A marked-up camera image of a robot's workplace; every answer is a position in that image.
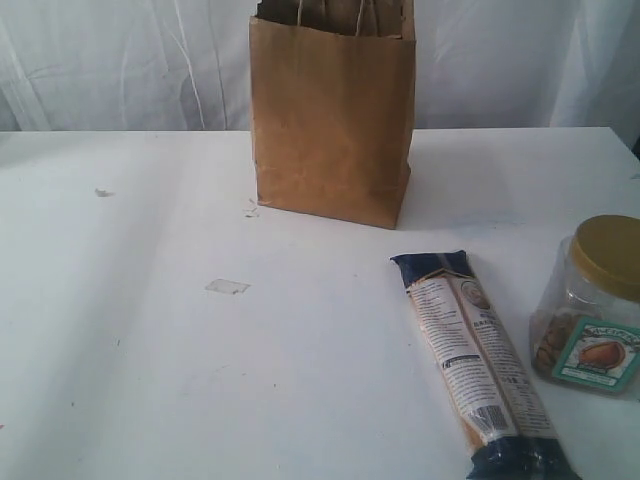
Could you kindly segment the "brown paper shopping bag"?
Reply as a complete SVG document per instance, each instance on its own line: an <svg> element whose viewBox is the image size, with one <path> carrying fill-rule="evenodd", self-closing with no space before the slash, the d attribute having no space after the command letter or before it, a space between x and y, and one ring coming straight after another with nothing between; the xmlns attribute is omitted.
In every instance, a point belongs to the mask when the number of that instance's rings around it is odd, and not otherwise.
<svg viewBox="0 0 640 480"><path fill-rule="evenodd" d="M392 229L410 178L410 1L262 1L249 22L257 199Z"/></svg>

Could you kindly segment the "long pasta packet dark blue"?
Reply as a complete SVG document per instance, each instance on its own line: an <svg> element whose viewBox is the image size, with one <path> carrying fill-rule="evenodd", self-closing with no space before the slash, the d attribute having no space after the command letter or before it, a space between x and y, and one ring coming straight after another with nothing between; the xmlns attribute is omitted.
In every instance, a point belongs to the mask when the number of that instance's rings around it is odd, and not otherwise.
<svg viewBox="0 0 640 480"><path fill-rule="evenodd" d="M471 479L575 479L468 255L393 257L471 448Z"/></svg>

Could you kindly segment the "clear nut jar gold lid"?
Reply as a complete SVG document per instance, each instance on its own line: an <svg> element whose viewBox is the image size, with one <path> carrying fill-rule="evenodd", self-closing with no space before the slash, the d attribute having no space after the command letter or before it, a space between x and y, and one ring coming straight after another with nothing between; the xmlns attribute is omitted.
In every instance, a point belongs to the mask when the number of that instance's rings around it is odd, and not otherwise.
<svg viewBox="0 0 640 480"><path fill-rule="evenodd" d="M599 215L560 243L530 317L543 379L625 400L639 397L639 221Z"/></svg>

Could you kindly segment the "white backdrop curtain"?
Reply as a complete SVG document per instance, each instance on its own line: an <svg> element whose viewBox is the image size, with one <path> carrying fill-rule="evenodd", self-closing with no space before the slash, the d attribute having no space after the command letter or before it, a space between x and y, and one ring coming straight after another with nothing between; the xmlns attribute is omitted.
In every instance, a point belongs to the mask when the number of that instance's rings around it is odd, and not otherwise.
<svg viewBox="0 0 640 480"><path fill-rule="evenodd" d="M253 1L5 1L5 131L245 130ZM288 1L281 23L416 39L425 128L639 134L635 1Z"/></svg>

